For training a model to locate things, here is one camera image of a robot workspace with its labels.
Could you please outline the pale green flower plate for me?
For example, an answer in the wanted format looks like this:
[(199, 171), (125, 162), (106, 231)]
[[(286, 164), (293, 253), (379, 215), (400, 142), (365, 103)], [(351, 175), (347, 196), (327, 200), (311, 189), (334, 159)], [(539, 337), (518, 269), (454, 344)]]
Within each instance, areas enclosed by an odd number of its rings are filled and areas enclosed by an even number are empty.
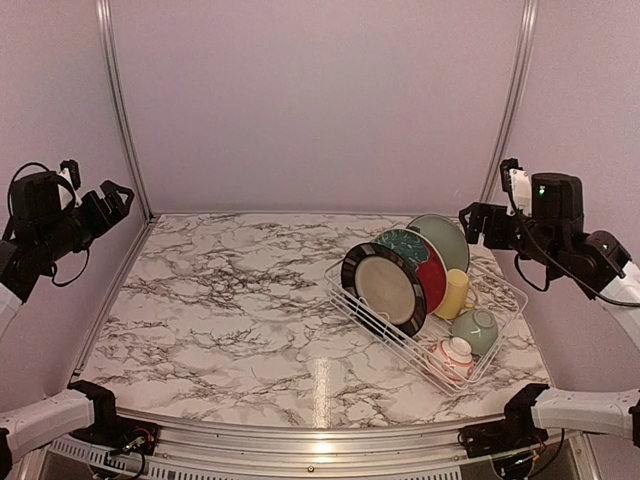
[(452, 220), (428, 213), (411, 220), (407, 228), (433, 244), (448, 270), (468, 271), (471, 260), (469, 246), (463, 231)]

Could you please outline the red teal floral plate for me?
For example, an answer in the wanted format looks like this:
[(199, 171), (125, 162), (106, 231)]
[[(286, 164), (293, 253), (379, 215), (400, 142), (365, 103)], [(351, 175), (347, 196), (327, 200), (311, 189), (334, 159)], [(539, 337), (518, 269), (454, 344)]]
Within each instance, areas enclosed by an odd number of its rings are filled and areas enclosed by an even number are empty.
[(427, 302), (427, 314), (433, 314), (447, 292), (447, 270), (436, 248), (424, 236), (410, 229), (389, 229), (374, 242), (401, 256), (418, 277)]

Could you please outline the black rimmed beige plate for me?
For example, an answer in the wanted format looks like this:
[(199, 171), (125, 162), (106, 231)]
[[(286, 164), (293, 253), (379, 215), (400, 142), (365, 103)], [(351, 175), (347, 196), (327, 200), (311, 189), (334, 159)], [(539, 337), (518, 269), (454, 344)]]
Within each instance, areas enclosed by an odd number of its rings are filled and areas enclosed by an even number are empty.
[(405, 337), (415, 336), (425, 323), (427, 299), (412, 267), (390, 248), (378, 243), (352, 247), (340, 267), (342, 288), (378, 319), (374, 325), (394, 326)]

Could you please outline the white red patterned bowl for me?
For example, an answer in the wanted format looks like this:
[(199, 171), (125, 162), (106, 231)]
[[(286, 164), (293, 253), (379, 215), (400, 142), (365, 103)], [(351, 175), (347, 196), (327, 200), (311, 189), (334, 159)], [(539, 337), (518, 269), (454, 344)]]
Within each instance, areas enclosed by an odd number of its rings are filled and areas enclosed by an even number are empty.
[(474, 372), (471, 346), (462, 338), (450, 337), (427, 348), (430, 369), (460, 384), (468, 380)]

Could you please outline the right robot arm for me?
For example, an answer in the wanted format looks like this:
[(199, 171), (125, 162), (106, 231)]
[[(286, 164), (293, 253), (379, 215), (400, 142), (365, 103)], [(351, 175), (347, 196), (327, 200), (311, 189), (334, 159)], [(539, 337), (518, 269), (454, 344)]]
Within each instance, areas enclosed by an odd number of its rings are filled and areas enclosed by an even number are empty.
[[(474, 202), (459, 213), (468, 243), (512, 250), (543, 265), (545, 281), (567, 277), (598, 300), (633, 340), (639, 339), (639, 268), (611, 233), (584, 230), (581, 180), (561, 173), (502, 173), (506, 206)], [(520, 448), (559, 428), (639, 442), (639, 391), (581, 392), (530, 383), (504, 407), (500, 421), (465, 427), (469, 456)]]

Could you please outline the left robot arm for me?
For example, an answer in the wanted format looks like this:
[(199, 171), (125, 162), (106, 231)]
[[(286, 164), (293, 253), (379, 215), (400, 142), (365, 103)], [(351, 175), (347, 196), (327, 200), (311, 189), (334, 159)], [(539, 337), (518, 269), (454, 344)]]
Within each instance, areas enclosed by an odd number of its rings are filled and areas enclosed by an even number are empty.
[[(84, 195), (79, 166), (69, 159), (59, 169), (32, 163), (18, 170), (7, 190), (8, 222), (1, 237), (1, 328), (13, 323), (38, 280), (53, 279), (68, 254), (89, 253), (92, 243), (125, 219), (132, 189), (110, 180)], [(1, 415), (1, 476), (8, 477), (26, 454), (74, 432), (97, 436), (106, 445), (125, 438), (114, 394), (87, 381), (70, 383), (41, 401)]]

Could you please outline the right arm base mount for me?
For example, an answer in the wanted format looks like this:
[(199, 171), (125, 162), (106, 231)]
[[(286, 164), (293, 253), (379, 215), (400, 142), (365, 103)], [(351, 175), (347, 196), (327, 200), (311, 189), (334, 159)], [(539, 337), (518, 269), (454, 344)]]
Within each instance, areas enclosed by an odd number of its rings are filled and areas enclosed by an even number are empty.
[(527, 479), (549, 438), (534, 425), (532, 414), (537, 397), (548, 389), (547, 384), (528, 384), (506, 403), (503, 419), (462, 427), (457, 441), (467, 457), (492, 456), (500, 479)]

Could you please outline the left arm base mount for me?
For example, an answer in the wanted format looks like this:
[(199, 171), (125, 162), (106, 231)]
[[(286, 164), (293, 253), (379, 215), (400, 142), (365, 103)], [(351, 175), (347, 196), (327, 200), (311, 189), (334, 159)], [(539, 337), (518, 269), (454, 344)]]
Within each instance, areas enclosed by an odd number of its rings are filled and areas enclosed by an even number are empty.
[(152, 454), (156, 444), (158, 425), (119, 416), (115, 394), (86, 380), (71, 382), (67, 388), (85, 395), (93, 404), (94, 420), (70, 433), (72, 438), (110, 447), (109, 456), (136, 453), (140, 456), (138, 471), (130, 479), (140, 479), (147, 468), (146, 456)]

